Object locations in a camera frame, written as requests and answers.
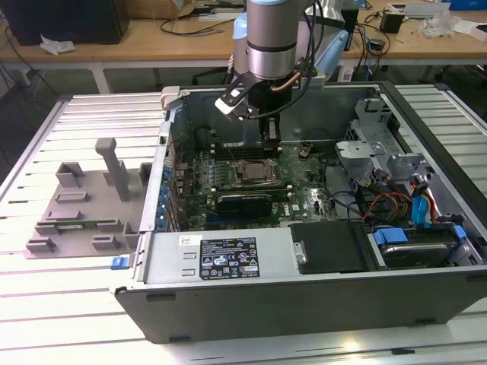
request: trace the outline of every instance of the gray plastic block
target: gray plastic block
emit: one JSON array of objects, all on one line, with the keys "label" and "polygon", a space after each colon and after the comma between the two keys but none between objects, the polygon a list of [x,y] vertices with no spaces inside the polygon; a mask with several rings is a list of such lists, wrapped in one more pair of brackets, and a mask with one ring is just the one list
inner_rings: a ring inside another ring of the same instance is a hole
[{"label": "gray plastic block", "polygon": [[94,146],[95,151],[103,157],[107,165],[108,173],[115,185],[122,202],[129,200],[129,187],[127,186],[127,171],[125,165],[122,167],[115,155],[115,138],[99,138]]},{"label": "gray plastic block", "polygon": [[113,234],[109,236],[106,235],[96,235],[93,236],[91,244],[96,250],[105,249],[118,249],[120,247],[120,242],[116,239]]},{"label": "gray plastic block", "polygon": [[54,224],[37,224],[34,229],[40,236],[59,235],[59,230]]},{"label": "gray plastic block", "polygon": [[81,176],[84,176],[84,173],[77,162],[61,163],[56,172],[56,177],[63,188],[78,188],[76,178]]},{"label": "gray plastic block", "polygon": [[25,247],[32,253],[54,252],[54,250],[56,249],[55,243],[49,237],[40,237],[37,239],[29,240]]},{"label": "gray plastic block", "polygon": [[61,192],[55,195],[54,200],[57,203],[82,203],[88,201],[86,192]]},{"label": "gray plastic block", "polygon": [[132,228],[130,227],[130,223],[127,222],[123,226],[123,238],[125,238],[127,242],[127,246],[131,249],[136,249],[138,245],[138,238],[139,238],[138,232],[134,232]]},{"label": "gray plastic block", "polygon": [[48,213],[46,219],[48,221],[72,221],[81,219],[80,211],[51,211]]},{"label": "gray plastic block", "polygon": [[113,219],[110,223],[99,223],[97,226],[100,232],[121,232],[123,230],[123,224],[120,219]]}]

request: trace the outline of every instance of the metal bracket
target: metal bracket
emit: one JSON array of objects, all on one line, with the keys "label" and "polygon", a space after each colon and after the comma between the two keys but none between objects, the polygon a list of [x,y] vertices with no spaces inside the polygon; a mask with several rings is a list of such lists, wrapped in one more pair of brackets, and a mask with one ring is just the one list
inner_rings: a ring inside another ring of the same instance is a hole
[{"label": "metal bracket", "polygon": [[171,110],[180,103],[181,90],[179,86],[168,86],[162,89],[161,105],[162,110]]}]

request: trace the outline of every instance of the black box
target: black box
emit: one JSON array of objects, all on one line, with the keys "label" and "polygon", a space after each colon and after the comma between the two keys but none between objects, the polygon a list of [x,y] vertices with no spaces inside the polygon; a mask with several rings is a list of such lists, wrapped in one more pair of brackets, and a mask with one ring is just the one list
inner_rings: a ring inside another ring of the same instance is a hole
[{"label": "black box", "polygon": [[129,26],[124,0],[0,0],[10,28],[23,46],[41,42],[119,43]]},{"label": "black box", "polygon": [[399,33],[403,21],[404,14],[385,11],[380,22],[380,30],[384,33]]},{"label": "black box", "polygon": [[350,49],[352,44],[353,38],[353,31],[355,29],[355,25],[357,24],[357,17],[358,17],[358,7],[355,5],[353,0],[345,0],[342,6],[342,16],[345,19],[345,29],[349,32],[349,38],[347,39],[347,43],[345,44],[345,51]]}]

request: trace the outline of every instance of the wire bundle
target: wire bundle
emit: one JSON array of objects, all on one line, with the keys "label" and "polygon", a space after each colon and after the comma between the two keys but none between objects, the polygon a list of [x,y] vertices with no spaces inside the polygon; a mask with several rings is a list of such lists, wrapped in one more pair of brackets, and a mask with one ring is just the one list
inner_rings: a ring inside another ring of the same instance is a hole
[{"label": "wire bundle", "polygon": [[[375,65],[375,71],[372,72],[370,70],[370,67],[368,67],[368,75],[371,74],[371,79],[373,79],[374,76],[377,74],[377,71],[378,71],[378,69],[380,67],[380,59],[384,55],[386,55],[389,52],[389,49],[390,49],[391,42],[390,42],[389,36],[386,33],[384,33],[382,30],[380,30],[379,28],[374,27],[373,25],[368,24],[367,23],[368,17],[365,18],[366,21],[364,23],[357,23],[355,25],[355,29],[358,31],[358,33],[360,34],[360,37],[361,37],[362,53],[361,53],[360,59],[358,60],[357,67],[355,68],[355,70],[353,72],[352,80],[357,75],[358,69],[360,68],[360,66],[362,64],[362,60],[363,59],[365,59],[364,64],[367,64],[368,55],[372,55],[374,57],[377,57],[377,61],[376,61],[376,65]],[[381,51],[374,51],[374,50],[371,49],[370,39],[367,36],[367,28],[366,27],[375,30],[376,32],[382,34],[386,38],[387,44],[384,47],[384,49],[382,49]]]}]

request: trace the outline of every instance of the copper tube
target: copper tube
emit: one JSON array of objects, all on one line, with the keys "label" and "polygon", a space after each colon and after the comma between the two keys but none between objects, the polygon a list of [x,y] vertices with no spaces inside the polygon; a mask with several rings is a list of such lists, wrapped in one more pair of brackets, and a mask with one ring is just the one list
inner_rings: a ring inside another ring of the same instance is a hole
[{"label": "copper tube", "polygon": [[286,90],[288,87],[292,86],[294,82],[296,82],[297,79],[301,77],[300,72],[296,72],[292,77],[287,80],[284,84],[281,86],[272,86],[271,90],[274,91],[275,93],[280,93],[281,91]]}]

